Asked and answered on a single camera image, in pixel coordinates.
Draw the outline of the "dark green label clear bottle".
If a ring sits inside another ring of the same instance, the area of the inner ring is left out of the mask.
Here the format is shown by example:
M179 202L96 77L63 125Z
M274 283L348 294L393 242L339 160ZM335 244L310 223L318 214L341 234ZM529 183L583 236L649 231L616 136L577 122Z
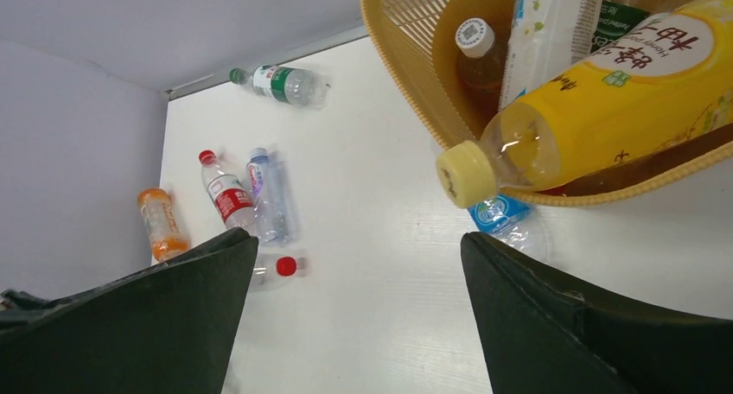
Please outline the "dark green label clear bottle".
M669 15L665 4L671 0L602 0L591 53L631 32L649 17L660 20Z

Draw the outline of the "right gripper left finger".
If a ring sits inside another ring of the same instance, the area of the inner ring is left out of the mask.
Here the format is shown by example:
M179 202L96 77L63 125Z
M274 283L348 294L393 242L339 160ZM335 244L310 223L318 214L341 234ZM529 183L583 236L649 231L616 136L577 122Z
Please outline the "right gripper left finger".
M257 254L234 228L74 295L6 289L2 392L221 392Z

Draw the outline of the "red cap red label bottle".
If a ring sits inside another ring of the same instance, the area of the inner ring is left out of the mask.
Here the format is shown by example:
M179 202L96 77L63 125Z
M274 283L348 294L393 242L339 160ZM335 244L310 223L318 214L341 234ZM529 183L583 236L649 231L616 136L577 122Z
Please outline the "red cap red label bottle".
M237 168L210 149L199 154L199 161L203 187L225 227L240 227L255 236L254 200L238 177Z

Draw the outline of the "amber tea bottle red label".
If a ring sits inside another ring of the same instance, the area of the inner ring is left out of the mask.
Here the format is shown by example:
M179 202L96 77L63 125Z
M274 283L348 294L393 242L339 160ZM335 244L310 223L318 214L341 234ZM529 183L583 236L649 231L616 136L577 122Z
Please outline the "amber tea bottle red label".
M498 111L507 57L505 35L480 17L471 17L456 30L456 75L477 114L487 121Z

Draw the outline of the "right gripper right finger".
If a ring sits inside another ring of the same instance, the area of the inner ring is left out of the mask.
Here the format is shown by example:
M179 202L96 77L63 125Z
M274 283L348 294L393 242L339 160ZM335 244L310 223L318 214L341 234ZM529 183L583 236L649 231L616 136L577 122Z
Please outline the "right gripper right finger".
M732 323L641 302L481 232L461 260L495 393L729 393Z

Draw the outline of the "green cap bottle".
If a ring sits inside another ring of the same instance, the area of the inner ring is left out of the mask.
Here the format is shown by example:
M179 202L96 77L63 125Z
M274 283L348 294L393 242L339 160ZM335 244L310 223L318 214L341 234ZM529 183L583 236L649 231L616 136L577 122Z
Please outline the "green cap bottle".
M330 84L319 73L301 68L263 65L252 70L233 68L229 80L246 92L298 108L319 109Z

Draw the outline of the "yellow juice bottle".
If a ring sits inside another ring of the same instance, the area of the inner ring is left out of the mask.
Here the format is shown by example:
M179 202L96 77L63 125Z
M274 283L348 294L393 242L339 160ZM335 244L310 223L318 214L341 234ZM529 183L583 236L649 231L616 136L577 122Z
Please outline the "yellow juice bottle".
M732 156L732 0L693 0L514 100L437 175L468 208L498 194L592 207Z

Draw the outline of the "clear blue pink label bottle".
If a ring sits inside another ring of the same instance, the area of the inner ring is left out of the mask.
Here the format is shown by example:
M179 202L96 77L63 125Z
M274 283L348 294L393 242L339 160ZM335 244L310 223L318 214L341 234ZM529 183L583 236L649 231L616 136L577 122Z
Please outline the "clear blue pink label bottle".
M267 246L285 246L294 241L298 227L284 159L277 150L252 149L246 173L251 183L260 242Z

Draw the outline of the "red label bottle sideways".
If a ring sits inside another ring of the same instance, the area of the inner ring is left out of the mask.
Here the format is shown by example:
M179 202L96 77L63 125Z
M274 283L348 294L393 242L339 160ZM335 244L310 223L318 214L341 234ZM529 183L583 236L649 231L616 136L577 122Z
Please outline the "red label bottle sideways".
M279 289L296 277L306 276L309 260L306 257L263 253L259 254L252 270L249 292Z

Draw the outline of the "floral white blue label bottle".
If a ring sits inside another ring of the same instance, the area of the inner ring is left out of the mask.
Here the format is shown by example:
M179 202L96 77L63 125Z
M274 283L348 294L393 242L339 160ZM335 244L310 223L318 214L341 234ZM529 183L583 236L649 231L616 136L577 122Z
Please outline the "floral white blue label bottle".
M602 0L515 0L500 108L591 52Z

